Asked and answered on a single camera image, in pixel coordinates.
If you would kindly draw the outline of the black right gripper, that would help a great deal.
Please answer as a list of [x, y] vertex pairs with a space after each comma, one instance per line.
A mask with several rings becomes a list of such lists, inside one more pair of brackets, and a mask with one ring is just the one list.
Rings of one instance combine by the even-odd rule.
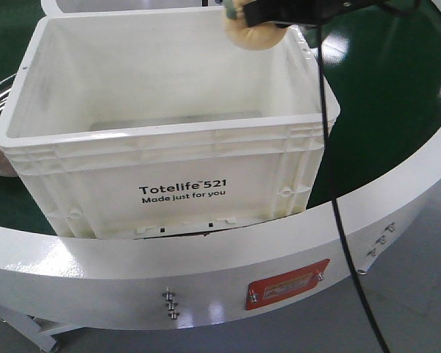
[[243, 15], [247, 26], [266, 23], [279, 28], [293, 24], [318, 26], [368, 7], [402, 18], [415, 13], [419, 1], [252, 1], [243, 6]]

